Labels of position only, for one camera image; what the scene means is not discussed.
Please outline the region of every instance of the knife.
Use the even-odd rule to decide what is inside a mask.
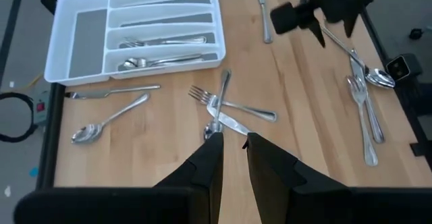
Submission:
[[[354,49],[352,49],[351,51],[354,54],[356,54],[356,51]],[[354,74],[354,76],[358,76],[359,78],[365,78],[362,67],[351,56],[350,56],[350,62],[351,62],[352,73]],[[377,115],[375,114],[375,110],[373,108],[371,97],[369,96],[369,92],[367,90],[367,86],[366,86],[366,93],[367,93],[366,109],[369,116],[369,122],[371,122],[373,139],[376,141],[376,143],[384,143],[385,139],[384,139],[383,130],[379,125]]]
[[[210,113],[211,116],[215,116],[217,109],[207,105],[207,111]],[[243,134],[245,136],[248,135],[251,131],[246,128],[246,126],[242,125],[241,123],[238,123],[235,119],[231,118],[230,116],[226,115],[225,113],[220,112],[219,114],[219,121],[229,127],[230,129],[237,131],[240,134]]]
[[[264,26],[264,43],[272,43],[273,39],[271,37],[269,21],[267,19],[267,7],[265,5],[265,0],[258,0],[261,5],[261,13],[263,15],[263,26]]]
[[[154,90],[159,89],[161,85],[154,84],[148,86],[130,87],[130,88],[115,88],[115,89],[103,89],[103,90],[91,90],[84,92],[67,92],[65,97],[70,99],[103,99],[111,93],[119,92],[136,92],[141,90]]]

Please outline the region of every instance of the fork tines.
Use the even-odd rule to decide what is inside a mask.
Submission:
[[[197,86],[192,85],[189,90],[189,96],[198,100],[200,103],[207,104],[210,101],[212,94]]]
[[[143,41],[138,40],[136,38],[131,38],[131,37],[126,37],[124,44],[126,46],[129,46],[129,47],[142,47],[142,46],[144,46],[144,42]]]
[[[362,79],[358,76],[347,76],[346,77],[348,84],[351,87],[351,90],[354,91],[364,91],[366,90],[366,84],[362,81]]]

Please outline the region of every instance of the gray floor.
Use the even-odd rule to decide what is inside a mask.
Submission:
[[[13,0],[0,0],[0,42],[3,39],[9,10]],[[10,91],[29,84],[45,68],[45,59],[53,16],[39,0],[22,0],[16,29],[13,34],[9,57],[0,91]],[[35,97],[49,84],[43,79],[28,96]],[[9,136],[23,134],[30,123],[30,111],[17,99],[0,101],[0,132]],[[38,129],[27,140],[16,143],[0,142],[0,223],[12,223],[11,214],[16,202],[32,191],[36,184],[43,129]]]
[[[0,0],[0,38],[3,38],[7,14],[12,0]],[[376,0],[369,5],[370,17],[379,33],[389,56],[400,53],[414,53],[422,63],[425,73],[422,82],[432,82],[432,33],[421,40],[408,40],[411,28],[432,25],[432,0]],[[22,0],[11,50],[7,59],[0,91],[13,90],[9,87],[27,85],[44,70],[45,59],[53,16],[40,4],[39,0]],[[29,96],[48,90],[43,80]],[[425,131],[432,138],[432,119],[421,119]],[[8,99],[0,101],[0,132],[17,136],[24,132],[29,122],[29,111],[24,103]],[[39,129],[24,142],[8,144],[0,142],[0,223],[12,223],[11,214],[16,202],[34,189],[35,167],[38,166],[43,130]]]
[[[420,40],[410,40],[413,28],[432,26],[432,0],[375,0],[367,7],[384,49],[390,57],[414,53],[424,70],[419,82],[432,83],[432,32]],[[420,123],[432,140],[432,116],[422,116]]]

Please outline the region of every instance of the silver spoon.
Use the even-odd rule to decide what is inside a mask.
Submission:
[[[135,69],[137,67],[152,67],[159,64],[173,63],[173,62],[185,62],[193,59],[201,58],[201,54],[182,55],[172,57],[168,59],[157,59],[149,60],[146,58],[129,58],[124,61],[123,66],[127,69]]]
[[[140,97],[138,97],[133,103],[125,107],[124,109],[120,110],[116,114],[109,117],[107,120],[105,120],[102,123],[98,124],[89,124],[80,130],[78,130],[73,136],[72,136],[72,143],[73,144],[87,144],[92,143],[98,140],[101,137],[103,128],[111,121],[113,121],[115,118],[119,117],[121,114],[125,113],[126,111],[140,105],[141,103],[147,101],[150,97],[149,93],[144,93]]]
[[[365,65],[365,63],[357,56],[356,53],[353,53],[351,49],[349,49],[340,39],[337,38],[336,35],[334,35],[330,30],[328,30],[325,26],[321,26],[321,29],[323,29],[324,33],[331,38],[339,47],[341,47],[347,54],[349,54],[359,66],[363,68],[364,77],[368,82],[375,86],[380,86],[382,88],[394,88],[396,85],[396,82],[394,79],[387,74],[387,72],[383,71],[382,69],[374,68],[370,69]]]
[[[231,70],[225,69],[222,71],[222,87],[217,101],[217,111],[214,118],[204,128],[204,140],[208,140],[215,132],[222,132],[223,126],[219,122],[219,115],[221,113],[222,101],[228,87],[229,80],[231,79]]]

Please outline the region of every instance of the white plastic cutlery tray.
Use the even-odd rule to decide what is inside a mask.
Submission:
[[[205,37],[198,44],[142,41]],[[201,54],[201,60],[121,70],[131,57],[149,60]],[[58,0],[45,80],[65,86],[217,67],[225,57],[219,0]]]

